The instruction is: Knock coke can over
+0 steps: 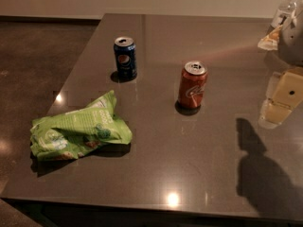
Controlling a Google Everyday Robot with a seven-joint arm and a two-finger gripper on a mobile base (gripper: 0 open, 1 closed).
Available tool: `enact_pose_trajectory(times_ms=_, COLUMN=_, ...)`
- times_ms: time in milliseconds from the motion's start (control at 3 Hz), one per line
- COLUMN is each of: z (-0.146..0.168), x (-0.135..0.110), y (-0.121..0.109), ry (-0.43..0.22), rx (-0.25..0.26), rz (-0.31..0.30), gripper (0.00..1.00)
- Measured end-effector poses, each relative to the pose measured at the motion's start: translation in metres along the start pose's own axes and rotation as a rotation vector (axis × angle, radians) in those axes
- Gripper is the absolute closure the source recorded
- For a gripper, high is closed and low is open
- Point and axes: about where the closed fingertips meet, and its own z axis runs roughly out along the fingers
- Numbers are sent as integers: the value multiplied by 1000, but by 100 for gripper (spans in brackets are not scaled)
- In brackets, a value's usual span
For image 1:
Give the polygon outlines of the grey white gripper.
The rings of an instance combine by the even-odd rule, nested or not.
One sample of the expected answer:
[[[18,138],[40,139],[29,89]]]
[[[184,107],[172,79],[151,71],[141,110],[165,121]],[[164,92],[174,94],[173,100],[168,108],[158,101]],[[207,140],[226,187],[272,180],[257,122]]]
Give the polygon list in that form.
[[[291,65],[303,66],[303,8],[297,8],[283,23],[279,32],[278,55]],[[274,72],[269,79],[258,123],[265,129],[274,129],[302,101],[303,68]]]

